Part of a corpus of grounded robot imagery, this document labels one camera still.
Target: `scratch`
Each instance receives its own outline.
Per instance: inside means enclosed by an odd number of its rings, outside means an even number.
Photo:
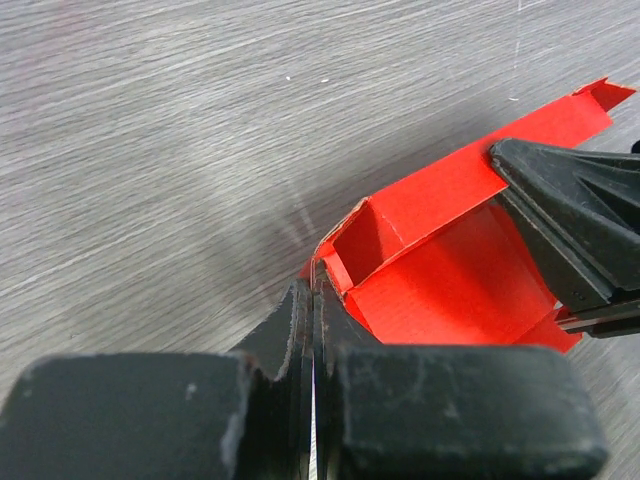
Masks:
[[[518,97],[515,95],[515,83],[518,73],[518,57],[520,55],[520,12],[522,11],[522,0],[518,0],[518,8],[516,11],[516,48],[513,53],[513,68],[511,69],[511,94],[509,100],[517,102]]]
[[[531,8],[531,7],[535,7],[537,5],[542,5],[543,3],[545,3],[547,0],[538,0],[537,2],[529,2],[527,3],[524,7],[522,7],[523,10],[526,10],[527,8]]]
[[[349,325],[349,328],[351,328],[351,330],[353,331],[353,333],[356,334],[356,337],[358,337],[358,340],[362,340],[362,335],[360,335],[360,332],[358,332],[356,330],[356,327],[353,325],[352,322],[347,322],[347,325]]]
[[[280,231],[282,231],[285,236],[288,237],[289,241],[297,248],[304,247],[305,243],[296,231],[295,226],[289,222],[286,218],[274,218],[274,222],[276,225],[280,227]]]
[[[271,311],[274,307],[273,302],[269,297],[267,286],[264,282],[260,282],[258,288],[256,288],[256,295],[260,297],[260,303],[264,305],[267,311]]]
[[[404,243],[404,239],[400,236],[400,232],[398,232],[393,222],[389,221],[389,219],[383,213],[380,213],[380,217],[386,222],[387,225],[391,227],[391,230],[393,231],[393,233],[396,234],[396,237],[398,237],[398,240]]]
[[[520,54],[520,39],[516,41],[516,51],[513,56],[513,69],[517,70],[518,68],[518,55]]]
[[[452,82],[455,82],[456,77],[453,75],[453,71],[451,71],[451,67],[447,65],[446,70],[447,70],[447,73],[449,74],[449,80],[451,80]]]
[[[311,215],[309,214],[309,209],[307,208],[306,203],[300,197],[300,193],[295,188],[293,183],[290,180],[287,180],[286,183],[287,183],[287,188],[289,189],[289,192],[291,193],[291,196],[295,200],[296,204],[300,205],[300,209],[298,213],[300,214],[300,217],[302,217],[302,222],[304,223],[304,226],[307,229],[307,233],[311,237],[316,236],[316,234],[318,233],[318,229],[313,223],[313,220],[311,220]]]

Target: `black plastic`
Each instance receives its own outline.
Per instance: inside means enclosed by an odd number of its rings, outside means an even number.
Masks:
[[[337,372],[337,479],[586,480],[607,458],[589,398],[550,350],[354,348]]]
[[[594,336],[634,331],[640,325],[632,306],[640,299],[640,158],[516,139],[496,143],[491,157],[509,184],[497,200],[572,313],[563,328]],[[610,322],[617,325],[603,326]]]
[[[318,479],[324,480],[340,461],[336,455],[340,452],[343,408],[335,375],[337,357],[351,348],[382,344],[346,311],[323,264],[316,267],[313,304],[316,464]]]
[[[310,307],[309,287],[294,281],[254,331],[262,341],[250,336],[225,355],[37,363],[0,417],[0,478],[306,479]]]

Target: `gray surface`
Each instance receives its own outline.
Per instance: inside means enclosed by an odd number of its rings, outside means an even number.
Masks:
[[[600,76],[639,85],[638,7],[0,0],[0,396],[52,352],[229,347],[359,197]],[[627,150],[639,109],[589,147]],[[639,347],[573,355],[603,478],[640,478]]]

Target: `dust speck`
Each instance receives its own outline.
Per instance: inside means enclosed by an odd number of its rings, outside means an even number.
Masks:
[[[460,418],[460,413],[458,412],[458,409],[456,408],[453,402],[449,402],[449,404],[447,405],[447,408],[445,408],[444,412],[442,413],[444,413],[444,416],[447,418],[454,418],[454,419]]]
[[[191,400],[193,398],[193,395],[197,391],[198,391],[198,386],[195,383],[190,383],[189,385],[187,385],[187,390],[184,395],[185,400],[187,400],[187,402]]]

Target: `wood grain surface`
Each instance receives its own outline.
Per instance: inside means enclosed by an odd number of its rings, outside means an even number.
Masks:
[[[360,197],[598,77],[640,85],[639,7],[0,0],[0,397],[55,352],[228,348]],[[639,110],[587,147],[628,151]],[[602,478],[640,478],[639,350],[572,355]]]

